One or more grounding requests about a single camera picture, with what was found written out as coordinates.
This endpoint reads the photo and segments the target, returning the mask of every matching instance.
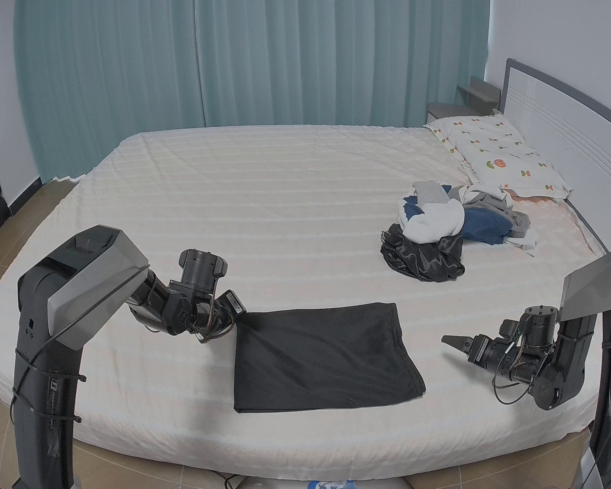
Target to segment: white bed sheet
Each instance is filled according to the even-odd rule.
[[[149,333],[121,308],[85,347],[76,438],[113,451],[246,475],[386,478],[464,464],[579,431],[594,418],[598,326],[580,394],[544,412],[532,397],[494,399],[490,376],[442,345],[444,333],[497,335],[528,305],[557,305],[563,277],[595,255],[562,201],[522,200],[536,257],[465,242],[466,273],[422,283],[390,270],[380,234],[415,179],[466,183],[426,129],[361,126],[204,128],[135,135],[43,221],[0,281],[0,398],[8,402],[18,324],[16,281],[94,224],[122,228],[167,282],[179,253],[228,261],[252,311],[398,306],[423,397],[389,407],[297,413],[233,410],[235,336],[199,344]],[[520,388],[503,395],[513,398]]]

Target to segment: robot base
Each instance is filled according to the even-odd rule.
[[[238,489],[308,489],[310,482],[300,480],[275,480],[273,478],[247,477]],[[384,480],[358,480],[357,489],[412,489],[405,478],[386,478]]]

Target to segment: black garment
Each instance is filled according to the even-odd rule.
[[[236,325],[238,413],[366,408],[425,392],[393,303],[247,313]]]
[[[426,282],[444,282],[464,273],[462,236],[448,235],[438,242],[416,244],[394,223],[383,232],[381,253],[392,270]]]

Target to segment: curtain fold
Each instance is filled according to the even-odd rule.
[[[420,126],[484,74],[489,0],[195,2],[209,126]]]
[[[420,126],[482,77],[489,0],[17,0],[41,179],[129,135],[197,126]]]
[[[43,182],[132,134],[205,125],[194,0],[16,0],[14,40]]]

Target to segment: floral pillow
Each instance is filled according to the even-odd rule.
[[[424,126],[461,161],[473,184],[499,186],[523,198],[568,197],[571,187],[502,114],[440,118]]]

